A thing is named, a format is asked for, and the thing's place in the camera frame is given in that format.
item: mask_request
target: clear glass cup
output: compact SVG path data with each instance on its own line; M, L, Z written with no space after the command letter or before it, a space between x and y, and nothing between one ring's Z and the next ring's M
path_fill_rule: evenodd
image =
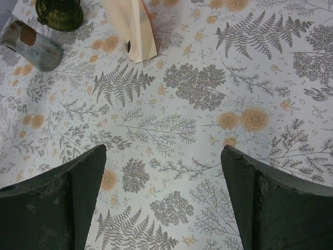
M0 12L0 45L7 46L45 72L54 70L63 57L59 43L39 34L8 10Z

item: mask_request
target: floral pattern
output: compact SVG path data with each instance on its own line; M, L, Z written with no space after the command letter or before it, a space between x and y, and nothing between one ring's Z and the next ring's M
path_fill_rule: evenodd
M242 250L223 146L333 185L332 1L145 3L158 55L141 67L100 1L62 33L19 0L65 55L45 73L0 47L0 187L105 144L86 250Z

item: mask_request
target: beige object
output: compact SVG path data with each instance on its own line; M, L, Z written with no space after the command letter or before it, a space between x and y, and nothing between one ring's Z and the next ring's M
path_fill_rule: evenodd
M142 0L103 0L103 5L131 60L139 63L157 55L149 13Z

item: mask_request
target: green glass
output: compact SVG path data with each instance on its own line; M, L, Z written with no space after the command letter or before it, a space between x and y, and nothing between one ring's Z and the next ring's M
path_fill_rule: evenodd
M73 31L83 22L80 0L37 0L38 22L57 31Z

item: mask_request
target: floral tablecloth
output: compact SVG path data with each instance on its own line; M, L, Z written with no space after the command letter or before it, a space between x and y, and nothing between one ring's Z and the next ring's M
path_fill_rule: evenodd
M42 73L0 49L0 186L97 144L107 164L86 250L242 249L220 153L333 183L332 0L148 0L158 56L122 51L99 0Z

